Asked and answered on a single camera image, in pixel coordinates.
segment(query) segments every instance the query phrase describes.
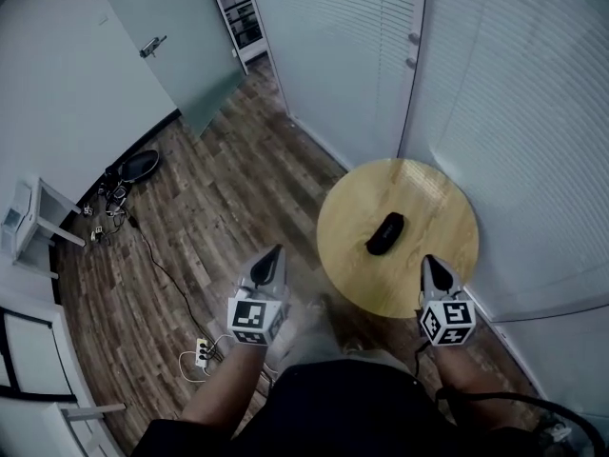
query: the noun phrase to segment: white marker cube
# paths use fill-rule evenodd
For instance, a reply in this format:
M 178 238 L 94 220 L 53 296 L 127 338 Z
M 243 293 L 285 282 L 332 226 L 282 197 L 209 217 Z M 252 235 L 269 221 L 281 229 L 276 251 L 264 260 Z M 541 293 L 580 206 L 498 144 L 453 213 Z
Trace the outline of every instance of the white marker cube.
M 421 325 L 434 346 L 463 344 L 476 326 L 474 302 L 430 301 L 425 306 Z
M 285 319 L 283 303 L 228 298 L 228 330 L 237 342 L 270 346 Z

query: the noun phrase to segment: white cable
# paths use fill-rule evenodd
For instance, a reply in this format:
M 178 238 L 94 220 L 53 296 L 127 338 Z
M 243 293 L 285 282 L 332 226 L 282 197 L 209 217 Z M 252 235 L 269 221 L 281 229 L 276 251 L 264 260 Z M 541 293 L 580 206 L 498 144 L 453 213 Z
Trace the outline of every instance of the white cable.
M 216 339 L 216 341 L 212 344 L 212 346 L 209 348 L 209 352 L 211 352 L 212 350 L 214 350 L 214 348 L 218 345 L 218 342 L 220 342 L 220 339 L 224 338 L 224 337 L 230 337 L 230 338 L 235 338 L 234 335 L 230 334 L 230 333 L 225 333 L 224 335 L 220 335 L 220 337 L 218 337 Z
M 224 335 L 220 335 L 220 337 L 218 337 L 218 338 L 215 340 L 215 342 L 213 343 L 213 345 L 211 346 L 211 348 L 209 348 L 209 351 L 212 351 L 212 350 L 213 350 L 213 349 L 214 349 L 214 348 L 215 348 L 215 347 L 218 345 L 218 342 L 220 342 L 220 339 L 222 339 L 222 338 L 224 338 L 224 337 L 230 337 L 230 338 L 233 338 L 233 339 L 235 338 L 235 337 L 234 337 L 234 335 L 232 335 L 232 334 L 230 334 L 230 333 L 225 333 Z M 180 357 L 178 357 L 178 368 L 180 368 L 180 373 L 182 374 L 182 377 L 183 377 L 184 379 L 186 379 L 187 381 L 189 381 L 190 383 L 204 383 L 205 381 L 194 381 L 194 380 L 192 380 L 192 379 L 188 379 L 188 378 L 185 376 L 184 372 L 182 371 L 182 356 L 184 356 L 184 355 L 186 355 L 186 354 L 195 354 L 195 355 L 196 355 L 196 354 L 197 354 L 197 352 L 194 352 L 193 350 L 187 350 L 187 351 L 185 351 L 185 352 L 182 352 L 182 353 L 180 354 Z M 267 369 L 269 372 L 272 372 L 273 374 L 275 374 L 275 376 L 277 376 L 277 374 L 279 374 L 279 372 L 277 372 L 276 370 L 271 369 L 271 368 L 270 368 L 270 366 L 269 366 L 267 363 L 265 363 L 265 368 L 266 368 L 266 369 Z M 207 369 L 206 369 L 206 368 L 204 368 L 204 369 L 203 369 L 203 372 L 205 373 L 205 375 L 206 375 L 207 377 L 211 377 L 211 374 L 209 374 L 209 372 L 207 372 Z M 266 379 L 266 377 L 265 377 L 265 375 L 264 375 L 263 373 L 261 373 L 261 376 L 262 376 L 262 378 L 263 378 L 263 379 L 265 379 L 265 380 L 266 380 L 268 383 L 270 383 L 270 382 L 271 382 L 271 381 L 268 381 L 268 379 Z
M 182 352 L 180 354 L 180 357 L 178 357 L 178 368 L 180 368 L 180 372 L 182 373 L 182 377 L 184 379 L 186 379 L 189 383 L 204 383 L 205 381 L 193 381 L 192 379 L 188 379 L 185 375 L 184 372 L 182 371 L 182 356 L 185 354 L 195 354 L 196 355 L 197 352 L 194 352 L 192 350 L 187 350 L 186 352 Z

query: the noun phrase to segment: wooden floor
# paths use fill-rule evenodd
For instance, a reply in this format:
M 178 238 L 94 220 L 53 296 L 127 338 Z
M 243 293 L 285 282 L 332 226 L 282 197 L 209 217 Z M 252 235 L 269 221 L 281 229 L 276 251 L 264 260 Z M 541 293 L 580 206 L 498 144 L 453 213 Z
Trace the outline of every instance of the wooden floor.
M 416 323 L 360 311 L 324 276 L 315 226 L 325 195 L 344 171 L 287 119 L 266 59 L 252 67 L 202 138 L 195 139 L 178 120 L 147 149 L 159 150 L 163 165 L 133 189 L 128 208 L 211 335 L 225 332 L 226 299 L 243 261 L 264 246 L 282 243 L 294 309 L 269 356 L 271 366 L 297 330 L 299 309 L 316 293 L 329 292 L 341 340 L 357 337 L 366 348 L 386 348 L 414 367 L 413 351 L 422 342 Z M 100 201 L 92 204 L 103 211 Z M 88 238 L 99 224 L 112 230 L 111 220 L 98 214 L 76 219 L 71 231 Z M 197 389 L 182 378 L 177 361 L 181 352 L 193 349 L 199 330 L 184 298 L 150 263 L 137 231 L 125 223 L 109 240 L 110 245 L 84 249 L 58 244 L 59 292 L 95 401 L 128 407 L 110 414 L 107 423 L 129 454 L 150 420 L 176 418 Z M 489 328 L 479 328 L 469 350 L 507 389 L 531 393 Z M 201 378 L 190 354 L 183 362 L 187 377 Z M 430 393 L 439 387 L 426 354 L 421 379 Z M 259 390 L 245 422 L 264 404 L 262 379 Z M 519 411 L 527 426 L 534 424 L 530 412 Z

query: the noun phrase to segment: black shirt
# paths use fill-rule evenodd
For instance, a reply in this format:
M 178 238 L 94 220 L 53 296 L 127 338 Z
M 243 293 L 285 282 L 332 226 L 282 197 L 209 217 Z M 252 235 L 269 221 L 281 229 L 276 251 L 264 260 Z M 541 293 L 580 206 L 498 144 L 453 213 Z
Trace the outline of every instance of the black shirt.
M 155 420 L 132 457 L 203 455 L 538 455 L 530 433 L 466 434 L 438 412 L 422 384 L 360 361 L 295 366 L 239 436 Z

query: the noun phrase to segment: white venetian blind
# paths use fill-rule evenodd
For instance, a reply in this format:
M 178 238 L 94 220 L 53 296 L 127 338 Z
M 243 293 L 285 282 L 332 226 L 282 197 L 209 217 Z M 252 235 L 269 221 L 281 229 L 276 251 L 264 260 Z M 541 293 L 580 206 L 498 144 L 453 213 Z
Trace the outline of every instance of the white venetian blind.
M 406 156 L 478 216 L 500 319 L 609 301 L 609 0 L 428 0 Z
M 423 0 L 256 0 L 290 115 L 349 167 L 395 157 Z

